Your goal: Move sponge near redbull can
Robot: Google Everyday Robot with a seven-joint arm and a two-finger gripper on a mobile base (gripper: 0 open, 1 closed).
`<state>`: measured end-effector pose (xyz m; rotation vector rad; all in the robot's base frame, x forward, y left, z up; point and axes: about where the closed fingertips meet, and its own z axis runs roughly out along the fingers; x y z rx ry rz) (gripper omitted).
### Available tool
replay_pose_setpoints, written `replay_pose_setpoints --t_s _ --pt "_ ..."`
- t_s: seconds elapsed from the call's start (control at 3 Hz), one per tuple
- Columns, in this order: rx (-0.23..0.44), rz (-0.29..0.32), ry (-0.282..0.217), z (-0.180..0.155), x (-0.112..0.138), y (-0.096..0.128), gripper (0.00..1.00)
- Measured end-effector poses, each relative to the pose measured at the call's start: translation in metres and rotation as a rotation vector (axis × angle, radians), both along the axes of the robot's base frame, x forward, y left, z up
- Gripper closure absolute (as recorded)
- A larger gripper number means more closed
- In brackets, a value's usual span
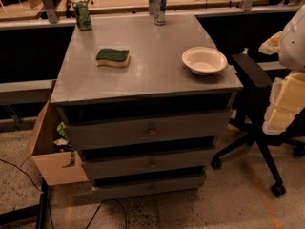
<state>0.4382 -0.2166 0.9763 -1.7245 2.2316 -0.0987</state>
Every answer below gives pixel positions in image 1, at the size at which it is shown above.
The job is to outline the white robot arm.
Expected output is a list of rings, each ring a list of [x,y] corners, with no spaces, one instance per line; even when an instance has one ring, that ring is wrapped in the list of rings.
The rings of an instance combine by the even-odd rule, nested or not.
[[[305,6],[282,31],[262,43],[259,51],[277,53],[280,64],[290,70],[284,79],[275,79],[262,126],[266,135],[280,135],[305,108]]]

